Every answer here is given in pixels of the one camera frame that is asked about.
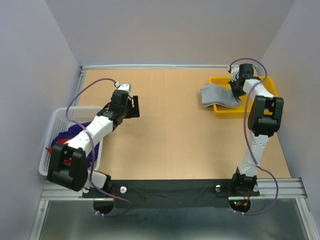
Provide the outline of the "grey panda towel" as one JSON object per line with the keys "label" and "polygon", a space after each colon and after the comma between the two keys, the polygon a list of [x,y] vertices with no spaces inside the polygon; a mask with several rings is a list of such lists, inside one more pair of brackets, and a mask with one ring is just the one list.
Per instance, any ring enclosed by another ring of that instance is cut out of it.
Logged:
{"label": "grey panda towel", "polygon": [[210,83],[200,89],[201,104],[203,107],[219,105],[226,108],[237,108],[242,104],[242,100],[234,97],[230,89],[224,88],[214,83]]}

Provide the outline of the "purple towel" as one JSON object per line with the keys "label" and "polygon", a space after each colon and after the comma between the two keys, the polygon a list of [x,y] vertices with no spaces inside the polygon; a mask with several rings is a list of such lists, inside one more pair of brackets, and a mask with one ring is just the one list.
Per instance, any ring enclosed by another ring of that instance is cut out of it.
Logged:
{"label": "purple towel", "polygon": [[[91,122],[85,122],[82,123],[82,125],[84,127],[87,127]],[[60,132],[51,142],[50,148],[53,148],[53,146],[56,143],[60,143],[60,144],[64,144],[65,142],[69,141],[70,139],[74,138],[76,135],[78,135],[83,129],[78,126],[77,124],[74,124],[72,126],[70,126],[68,128],[67,131],[63,131]],[[94,151],[95,151],[95,158],[94,161],[97,161],[98,158],[98,153],[99,153],[99,147],[100,147],[100,143],[98,143],[97,145],[95,145]],[[87,158],[86,158],[86,165],[88,168],[91,167],[92,164],[92,159],[93,159],[93,155],[92,155],[92,151],[90,151],[90,153],[88,154]]]}

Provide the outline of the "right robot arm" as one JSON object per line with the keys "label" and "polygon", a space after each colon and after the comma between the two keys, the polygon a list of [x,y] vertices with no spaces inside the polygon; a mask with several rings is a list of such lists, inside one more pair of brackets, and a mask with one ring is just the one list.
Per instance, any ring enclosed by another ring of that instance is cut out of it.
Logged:
{"label": "right robot arm", "polygon": [[263,81],[254,76],[250,63],[229,66],[231,80],[228,82],[233,96],[238,100],[247,95],[244,107],[244,138],[247,150],[233,174],[230,189],[235,195],[256,190],[261,158],[271,137],[281,126],[284,99],[270,93]]}

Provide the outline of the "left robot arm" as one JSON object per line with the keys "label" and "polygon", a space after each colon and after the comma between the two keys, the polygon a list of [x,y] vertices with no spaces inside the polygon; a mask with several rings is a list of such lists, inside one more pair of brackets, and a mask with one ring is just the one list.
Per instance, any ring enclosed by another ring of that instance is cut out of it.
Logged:
{"label": "left robot arm", "polygon": [[81,132],[65,143],[52,147],[47,180],[78,192],[94,188],[100,197],[111,193],[106,174],[89,170],[87,157],[93,154],[96,144],[112,133],[124,119],[140,117],[139,97],[130,96],[126,90],[115,90],[105,105]]}

